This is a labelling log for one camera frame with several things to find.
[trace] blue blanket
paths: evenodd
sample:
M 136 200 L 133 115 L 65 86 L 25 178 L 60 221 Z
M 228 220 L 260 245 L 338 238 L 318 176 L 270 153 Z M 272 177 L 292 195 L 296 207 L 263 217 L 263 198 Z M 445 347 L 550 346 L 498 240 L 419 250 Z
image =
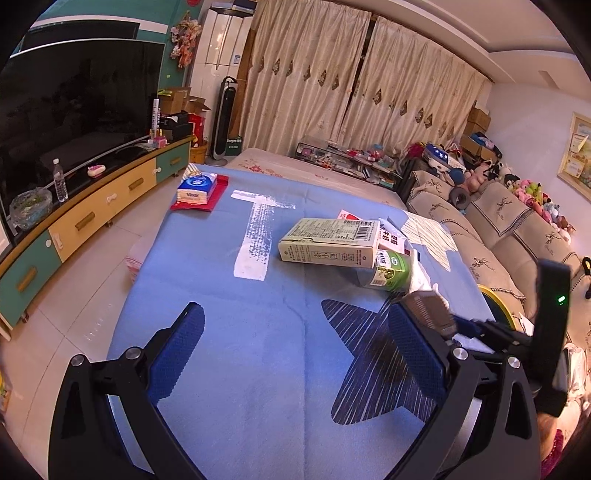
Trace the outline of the blue blanket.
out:
M 434 408 L 387 331 L 388 294 L 359 287 L 350 268 L 282 262 L 277 244 L 305 217 L 345 209 L 400 228 L 407 214 L 290 180 L 204 170 L 229 174 L 228 189 L 212 213 L 167 214 L 109 358 L 144 346 L 195 301 L 204 334 L 158 408 L 210 480 L 381 480 Z M 492 318 L 457 252 L 448 252 L 450 272 L 417 249 L 455 314 Z M 113 408 L 131 458 L 149 470 Z

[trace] wall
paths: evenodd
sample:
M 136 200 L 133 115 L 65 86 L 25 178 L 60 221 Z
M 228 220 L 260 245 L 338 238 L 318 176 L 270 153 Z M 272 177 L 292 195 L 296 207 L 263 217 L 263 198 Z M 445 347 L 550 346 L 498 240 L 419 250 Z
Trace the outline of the wall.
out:
M 136 21 L 139 40 L 165 43 L 164 60 L 160 75 L 160 87 L 181 86 L 184 70 L 179 70 L 177 60 L 170 58 L 170 28 L 175 26 L 188 10 L 192 18 L 198 18 L 202 4 L 189 7 L 186 0 L 57 0 L 41 15 L 35 25 L 62 19 L 63 17 L 105 18 Z
M 591 117 L 591 103 L 540 87 L 497 83 L 488 100 L 492 118 L 487 135 L 503 161 L 522 179 L 542 184 L 560 212 L 577 229 L 573 249 L 591 254 L 591 202 L 556 174 L 570 138 L 573 112 Z

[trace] pillow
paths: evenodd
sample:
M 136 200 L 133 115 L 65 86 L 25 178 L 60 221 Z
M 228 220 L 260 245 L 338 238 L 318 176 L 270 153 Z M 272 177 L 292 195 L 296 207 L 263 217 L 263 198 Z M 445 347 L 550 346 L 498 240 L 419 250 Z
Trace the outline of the pillow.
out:
M 449 193 L 452 190 L 451 185 L 448 185 L 427 171 L 416 170 L 413 172 L 413 175 L 416 186 L 411 192 L 410 199 L 421 192 L 429 192 L 441 197 L 445 201 L 449 200 Z

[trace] curtain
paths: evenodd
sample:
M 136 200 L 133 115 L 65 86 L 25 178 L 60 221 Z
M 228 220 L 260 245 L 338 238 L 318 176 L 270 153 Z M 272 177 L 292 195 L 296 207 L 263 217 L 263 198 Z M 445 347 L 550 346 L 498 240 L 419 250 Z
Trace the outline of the curtain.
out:
M 447 145 L 460 133 L 486 77 L 441 45 L 379 17 L 339 143 Z
M 321 0 L 263 4 L 242 111 L 245 147 L 288 155 L 305 135 L 336 140 L 370 17 Z

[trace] white floor tile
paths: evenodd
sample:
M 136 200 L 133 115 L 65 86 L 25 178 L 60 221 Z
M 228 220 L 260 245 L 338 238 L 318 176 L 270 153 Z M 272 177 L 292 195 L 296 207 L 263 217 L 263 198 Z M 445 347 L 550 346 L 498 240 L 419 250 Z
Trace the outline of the white floor tile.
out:
M 39 384 L 25 424 L 20 449 L 27 461 L 47 479 L 47 456 L 53 410 L 70 359 L 80 351 L 64 338 Z
M 66 338 L 95 362 L 106 360 L 113 331 L 131 288 L 124 262 L 113 271 L 86 304 Z
M 137 240 L 138 235 L 116 226 L 101 228 L 61 266 L 34 303 L 66 334 Z
M 0 339 L 0 365 L 12 387 L 6 424 L 17 445 L 43 373 L 63 338 L 38 309 L 30 308 L 29 321 L 17 324 L 12 341 Z
M 181 177 L 170 177 L 136 200 L 113 219 L 116 226 L 143 236 L 162 223 Z

